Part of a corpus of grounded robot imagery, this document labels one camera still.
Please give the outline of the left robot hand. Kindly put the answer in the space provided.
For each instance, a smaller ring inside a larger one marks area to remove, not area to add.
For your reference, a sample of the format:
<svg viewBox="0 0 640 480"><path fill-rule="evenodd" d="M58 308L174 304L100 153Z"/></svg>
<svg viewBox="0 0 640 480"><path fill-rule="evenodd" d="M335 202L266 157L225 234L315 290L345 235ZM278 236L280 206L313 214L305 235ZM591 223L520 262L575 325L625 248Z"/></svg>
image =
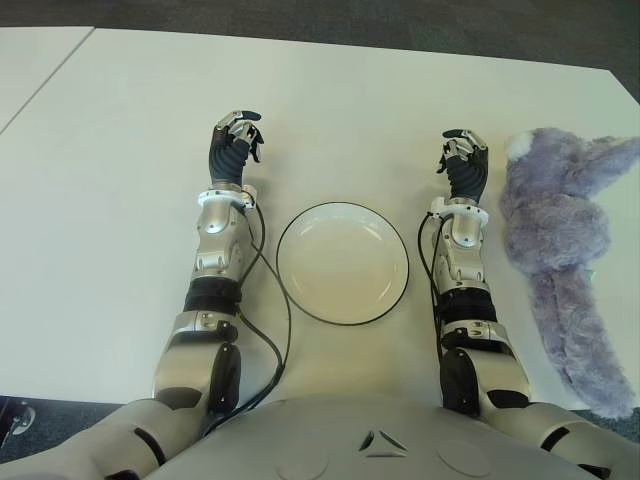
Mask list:
<svg viewBox="0 0 640 480"><path fill-rule="evenodd" d="M249 157L261 161L264 138L256 126L262 116L253 111L234 110L214 127L208 156L211 183L243 186L243 172Z"/></svg>

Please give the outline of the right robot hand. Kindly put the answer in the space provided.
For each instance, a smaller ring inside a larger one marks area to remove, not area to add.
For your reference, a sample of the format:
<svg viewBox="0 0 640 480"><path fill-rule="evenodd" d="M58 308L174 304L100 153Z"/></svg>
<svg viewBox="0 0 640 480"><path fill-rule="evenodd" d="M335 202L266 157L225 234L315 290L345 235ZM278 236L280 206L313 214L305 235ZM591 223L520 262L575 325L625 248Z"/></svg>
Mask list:
<svg viewBox="0 0 640 480"><path fill-rule="evenodd" d="M447 175L452 198L478 204L488 180L488 146L471 130L451 129L442 136L445 142L437 173Z"/></svg>

